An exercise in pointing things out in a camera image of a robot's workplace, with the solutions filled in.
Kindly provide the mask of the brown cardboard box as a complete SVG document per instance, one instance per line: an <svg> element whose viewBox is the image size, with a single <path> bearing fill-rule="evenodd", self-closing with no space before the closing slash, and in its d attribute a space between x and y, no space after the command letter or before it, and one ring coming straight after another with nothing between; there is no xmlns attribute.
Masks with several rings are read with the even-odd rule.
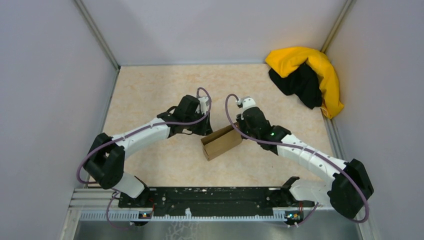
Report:
<svg viewBox="0 0 424 240"><path fill-rule="evenodd" d="M211 161L242 143L242 136L230 124L203 137L201 140L203 154Z"/></svg>

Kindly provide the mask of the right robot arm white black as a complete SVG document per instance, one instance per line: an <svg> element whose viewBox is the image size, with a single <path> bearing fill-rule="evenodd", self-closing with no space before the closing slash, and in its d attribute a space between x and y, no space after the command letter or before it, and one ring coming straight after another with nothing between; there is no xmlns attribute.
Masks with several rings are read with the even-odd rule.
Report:
<svg viewBox="0 0 424 240"><path fill-rule="evenodd" d="M243 138L296 162L322 180L309 182L296 178L281 193L284 204L295 206L299 201L323 201L355 223L364 223L369 219L368 199L374 193L374 187L361 161L335 158L309 146L290 130L271 125L255 105L237 106L241 109L236 116L237 130Z"/></svg>

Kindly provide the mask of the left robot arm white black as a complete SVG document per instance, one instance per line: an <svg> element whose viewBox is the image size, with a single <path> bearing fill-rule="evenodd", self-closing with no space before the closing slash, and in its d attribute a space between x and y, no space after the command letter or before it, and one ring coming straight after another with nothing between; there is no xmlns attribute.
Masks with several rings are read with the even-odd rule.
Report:
<svg viewBox="0 0 424 240"><path fill-rule="evenodd" d="M84 169L104 190L115 190L130 198L138 207L149 203L149 187L124 171L131 155L158 141L169 139L185 130L190 134L211 134L209 96L185 95L177 106L158 114L150 122L131 131L109 136L99 134L82 161Z"/></svg>

